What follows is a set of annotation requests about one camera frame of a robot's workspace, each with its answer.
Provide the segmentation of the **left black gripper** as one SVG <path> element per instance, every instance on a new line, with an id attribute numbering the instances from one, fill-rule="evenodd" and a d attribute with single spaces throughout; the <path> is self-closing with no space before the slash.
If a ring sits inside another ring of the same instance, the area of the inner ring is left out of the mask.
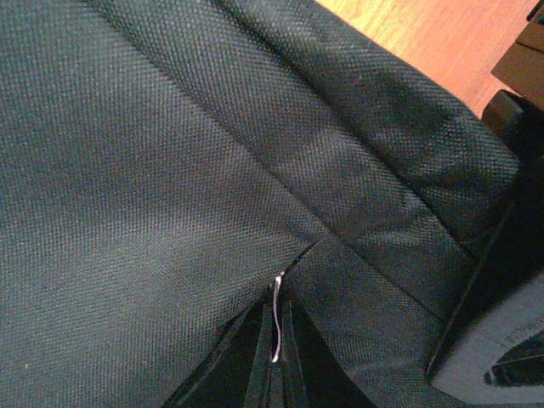
<path id="1" fill-rule="evenodd" d="M 428 363 L 439 391 L 474 407 L 543 404 L 543 7 L 492 69 L 484 124 L 521 161 L 513 202 Z"/>

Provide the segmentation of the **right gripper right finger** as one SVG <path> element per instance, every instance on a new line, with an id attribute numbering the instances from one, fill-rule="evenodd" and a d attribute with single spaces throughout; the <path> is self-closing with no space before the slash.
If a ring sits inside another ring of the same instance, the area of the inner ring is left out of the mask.
<path id="1" fill-rule="evenodd" d="M 349 378 L 303 307 L 282 304 L 282 370 L 287 407 L 373 407 Z"/>

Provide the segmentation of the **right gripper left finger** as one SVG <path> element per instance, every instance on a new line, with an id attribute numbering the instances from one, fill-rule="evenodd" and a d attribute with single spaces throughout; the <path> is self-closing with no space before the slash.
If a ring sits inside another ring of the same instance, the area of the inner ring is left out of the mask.
<path id="1" fill-rule="evenodd" d="M 258 341 L 271 340 L 268 302 L 255 303 L 230 320 L 210 354 L 163 404 L 165 407 L 242 407 Z"/>

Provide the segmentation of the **black student bag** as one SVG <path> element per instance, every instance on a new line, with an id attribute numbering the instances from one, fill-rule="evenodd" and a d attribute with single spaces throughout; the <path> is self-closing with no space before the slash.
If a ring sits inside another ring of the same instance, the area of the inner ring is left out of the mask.
<path id="1" fill-rule="evenodd" d="M 518 158 L 311 1 L 1 4 L 1 404 L 157 407 L 280 273 L 380 407 Z"/>

